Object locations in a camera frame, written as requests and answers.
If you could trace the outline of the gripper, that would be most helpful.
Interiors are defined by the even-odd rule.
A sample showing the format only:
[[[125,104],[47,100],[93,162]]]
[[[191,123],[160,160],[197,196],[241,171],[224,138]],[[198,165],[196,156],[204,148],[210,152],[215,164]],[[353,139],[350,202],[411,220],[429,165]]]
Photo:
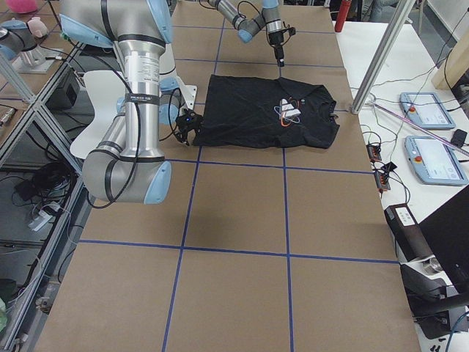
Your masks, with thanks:
[[[190,127],[190,118],[189,117],[178,117],[176,120],[176,131],[174,132],[174,136],[176,139],[186,146],[190,146],[190,142],[188,141],[188,132]]]
[[[285,66],[284,49],[282,47],[284,41],[284,32],[282,30],[267,33],[268,43],[274,50],[274,56],[278,66]]]

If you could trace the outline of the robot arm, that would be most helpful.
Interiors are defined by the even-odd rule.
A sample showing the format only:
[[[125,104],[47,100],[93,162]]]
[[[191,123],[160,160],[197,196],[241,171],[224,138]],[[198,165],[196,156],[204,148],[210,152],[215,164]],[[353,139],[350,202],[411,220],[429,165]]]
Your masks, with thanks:
[[[158,131],[160,57],[173,39],[168,4],[62,1],[60,19],[70,39],[112,48],[123,62],[124,110],[84,161],[89,194],[110,203],[161,203],[171,181]]]
[[[268,45],[273,49],[279,67],[284,62],[284,34],[289,28],[281,20],[278,1],[262,1],[262,8],[257,9],[250,1],[240,1],[236,6],[230,1],[206,1],[205,8],[217,10],[233,28],[243,43],[249,43],[258,33],[264,31]],[[256,13],[252,18],[241,12],[242,4],[250,4]]]

